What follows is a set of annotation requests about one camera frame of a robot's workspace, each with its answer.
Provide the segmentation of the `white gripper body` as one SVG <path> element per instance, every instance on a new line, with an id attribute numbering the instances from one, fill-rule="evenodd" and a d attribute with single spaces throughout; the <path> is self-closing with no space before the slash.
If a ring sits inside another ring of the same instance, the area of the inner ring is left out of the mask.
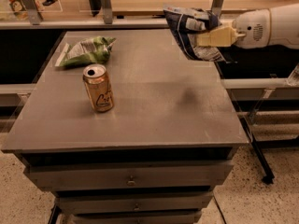
<path id="1" fill-rule="evenodd" d="M 268 9 L 246 12 L 232 23 L 240 34 L 235 42 L 242 49 L 257 49 L 268 45 L 270 38 L 270 11 Z"/>

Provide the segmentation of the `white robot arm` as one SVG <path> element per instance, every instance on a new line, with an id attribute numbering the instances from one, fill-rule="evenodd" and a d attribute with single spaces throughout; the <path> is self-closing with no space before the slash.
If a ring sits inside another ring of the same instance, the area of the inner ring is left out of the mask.
<path id="1" fill-rule="evenodd" d="M 231 22 L 198 34 L 202 47 L 257 49 L 280 45 L 299 49 L 299 5 L 287 5 L 243 13 Z"/>

